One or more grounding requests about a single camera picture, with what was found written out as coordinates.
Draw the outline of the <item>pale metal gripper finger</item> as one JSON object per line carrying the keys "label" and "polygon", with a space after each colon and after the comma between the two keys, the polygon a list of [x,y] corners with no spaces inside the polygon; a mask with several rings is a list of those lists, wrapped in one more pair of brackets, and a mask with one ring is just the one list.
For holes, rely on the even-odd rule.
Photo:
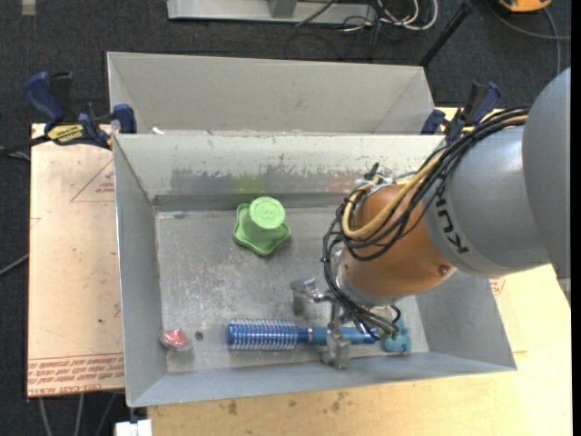
{"label": "pale metal gripper finger", "polygon": [[326,348],[320,360],[337,370],[344,370],[350,364],[350,340],[340,332],[326,333]]}
{"label": "pale metal gripper finger", "polygon": [[291,308],[295,315],[303,315],[308,304],[322,302],[325,294],[319,289],[314,278],[295,280],[290,283],[292,291]]}

